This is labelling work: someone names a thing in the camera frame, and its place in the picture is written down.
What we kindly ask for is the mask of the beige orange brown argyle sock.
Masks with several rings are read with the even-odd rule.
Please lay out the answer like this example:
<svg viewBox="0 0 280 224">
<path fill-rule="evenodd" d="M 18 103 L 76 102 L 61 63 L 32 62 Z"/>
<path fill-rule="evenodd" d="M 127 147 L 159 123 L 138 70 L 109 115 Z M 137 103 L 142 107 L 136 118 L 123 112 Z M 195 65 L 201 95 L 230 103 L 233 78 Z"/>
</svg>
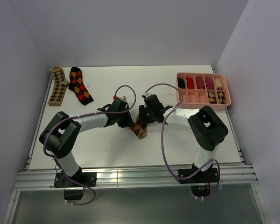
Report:
<svg viewBox="0 0 280 224">
<path fill-rule="evenodd" d="M 140 140 L 147 136 L 147 124 L 140 123 L 139 115 L 137 116 L 134 125 L 131 126 L 130 129 Z"/>
</svg>

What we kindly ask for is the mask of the black red yellow argyle sock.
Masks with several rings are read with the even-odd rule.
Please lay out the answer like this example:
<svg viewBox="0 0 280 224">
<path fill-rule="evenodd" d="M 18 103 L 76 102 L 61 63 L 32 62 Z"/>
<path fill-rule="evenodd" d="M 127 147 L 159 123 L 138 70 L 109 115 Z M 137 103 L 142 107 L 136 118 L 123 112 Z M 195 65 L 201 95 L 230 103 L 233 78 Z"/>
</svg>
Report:
<svg viewBox="0 0 280 224">
<path fill-rule="evenodd" d="M 74 92 L 82 105 L 87 105 L 94 101 L 83 83 L 83 74 L 78 67 L 72 67 L 70 70 L 69 89 Z"/>
</svg>

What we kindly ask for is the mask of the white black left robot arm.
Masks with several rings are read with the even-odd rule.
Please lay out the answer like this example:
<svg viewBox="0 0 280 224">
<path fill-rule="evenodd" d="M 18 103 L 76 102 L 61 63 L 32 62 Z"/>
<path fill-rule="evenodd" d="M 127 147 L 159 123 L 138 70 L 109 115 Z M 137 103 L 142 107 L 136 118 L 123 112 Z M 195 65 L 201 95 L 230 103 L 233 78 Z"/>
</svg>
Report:
<svg viewBox="0 0 280 224">
<path fill-rule="evenodd" d="M 49 122 L 39 141 L 61 166 L 65 173 L 65 181 L 70 186 L 77 186 L 82 181 L 82 169 L 71 152 L 78 134 L 114 124 L 121 128 L 131 127 L 133 120 L 128 110 L 127 101 L 116 97 L 112 104 L 105 105 L 93 113 L 71 117 L 64 112 L 58 112 Z"/>
</svg>

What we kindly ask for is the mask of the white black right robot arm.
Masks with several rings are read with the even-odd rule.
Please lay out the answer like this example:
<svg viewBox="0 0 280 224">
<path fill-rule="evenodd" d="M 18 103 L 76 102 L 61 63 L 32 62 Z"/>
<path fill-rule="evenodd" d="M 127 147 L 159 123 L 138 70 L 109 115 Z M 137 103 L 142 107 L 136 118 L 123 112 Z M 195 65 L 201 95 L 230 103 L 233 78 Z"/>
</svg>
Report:
<svg viewBox="0 0 280 224">
<path fill-rule="evenodd" d="M 158 122 L 161 127 L 161 152 L 163 160 L 171 175 L 180 180 L 187 180 L 193 177 L 198 182 L 203 182 L 212 169 L 217 147 L 228 135 L 228 128 L 217 116 L 213 109 L 204 106 L 201 109 L 182 109 L 174 106 L 166 106 L 159 101 L 155 94 L 145 94 L 142 96 L 144 105 L 139 106 L 139 122 L 141 124 L 152 124 Z M 176 176 L 170 169 L 164 149 L 165 125 L 176 124 L 188 126 L 198 143 L 199 152 L 192 165 L 193 172 L 188 177 Z"/>
</svg>

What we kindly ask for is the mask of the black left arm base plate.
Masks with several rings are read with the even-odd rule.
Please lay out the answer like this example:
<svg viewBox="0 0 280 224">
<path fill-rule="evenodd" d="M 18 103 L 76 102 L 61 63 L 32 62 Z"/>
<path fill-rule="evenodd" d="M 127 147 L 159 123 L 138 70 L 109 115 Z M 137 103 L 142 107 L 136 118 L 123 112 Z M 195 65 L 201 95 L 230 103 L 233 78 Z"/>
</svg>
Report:
<svg viewBox="0 0 280 224">
<path fill-rule="evenodd" d="M 80 177 L 78 178 L 78 180 L 76 180 L 76 182 L 79 182 L 89 187 L 96 186 L 96 180 L 97 180 L 96 172 L 82 172 L 79 175 Z M 67 178 L 65 178 L 65 176 L 62 173 L 56 174 L 55 181 L 54 181 L 54 188 L 71 188 L 71 187 L 80 187 L 80 185 L 70 182 Z"/>
</svg>

